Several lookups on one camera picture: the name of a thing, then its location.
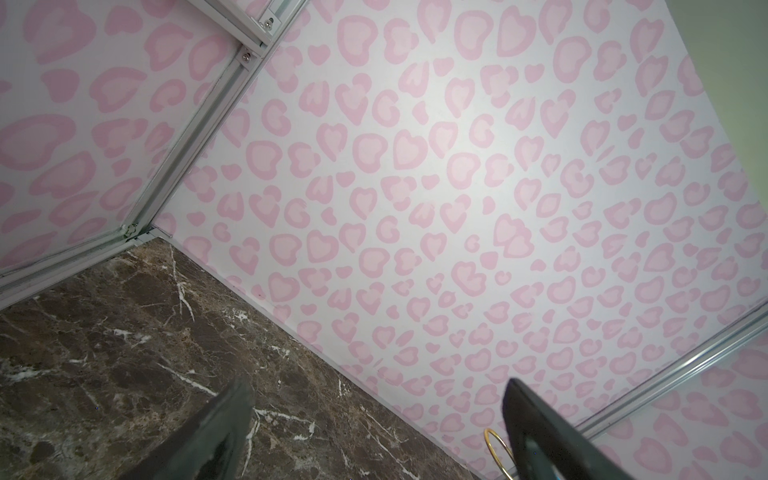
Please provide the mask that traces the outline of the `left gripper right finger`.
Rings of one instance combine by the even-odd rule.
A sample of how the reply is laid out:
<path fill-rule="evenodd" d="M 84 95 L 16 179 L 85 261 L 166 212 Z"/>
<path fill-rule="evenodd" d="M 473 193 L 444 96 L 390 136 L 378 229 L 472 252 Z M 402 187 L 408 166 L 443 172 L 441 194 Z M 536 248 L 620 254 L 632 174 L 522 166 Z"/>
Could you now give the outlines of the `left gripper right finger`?
<path fill-rule="evenodd" d="M 522 380 L 508 381 L 501 411 L 520 478 L 630 477 Z"/>

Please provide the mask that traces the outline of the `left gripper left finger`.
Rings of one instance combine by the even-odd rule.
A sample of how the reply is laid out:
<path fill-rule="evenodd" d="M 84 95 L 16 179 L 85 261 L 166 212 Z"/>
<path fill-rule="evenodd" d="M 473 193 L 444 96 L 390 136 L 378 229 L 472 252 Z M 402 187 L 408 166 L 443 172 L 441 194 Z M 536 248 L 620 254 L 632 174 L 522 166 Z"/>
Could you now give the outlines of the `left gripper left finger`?
<path fill-rule="evenodd" d="M 251 419 L 251 390 L 230 382 L 123 479 L 233 479 Z"/>

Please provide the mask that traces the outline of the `right aluminium frame post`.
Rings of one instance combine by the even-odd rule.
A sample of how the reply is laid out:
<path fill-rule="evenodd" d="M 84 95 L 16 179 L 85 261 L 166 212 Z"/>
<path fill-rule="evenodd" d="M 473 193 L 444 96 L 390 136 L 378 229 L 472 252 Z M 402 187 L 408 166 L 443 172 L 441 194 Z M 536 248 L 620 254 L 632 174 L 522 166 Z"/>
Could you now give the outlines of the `right aluminium frame post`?
<path fill-rule="evenodd" d="M 615 424 L 631 417 L 739 350 L 766 330 L 767 301 L 763 301 L 739 320 L 582 421 L 577 425 L 577 430 L 588 440 L 597 438 Z"/>

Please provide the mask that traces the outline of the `left aluminium frame beam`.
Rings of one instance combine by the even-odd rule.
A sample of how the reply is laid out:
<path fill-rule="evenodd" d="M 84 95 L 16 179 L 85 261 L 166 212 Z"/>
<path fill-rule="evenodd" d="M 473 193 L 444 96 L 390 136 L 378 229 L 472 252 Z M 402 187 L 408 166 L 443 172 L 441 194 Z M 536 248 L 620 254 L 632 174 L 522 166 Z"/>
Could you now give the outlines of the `left aluminium frame beam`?
<path fill-rule="evenodd" d="M 139 244 L 302 1 L 1 5 L 1 304 Z"/>

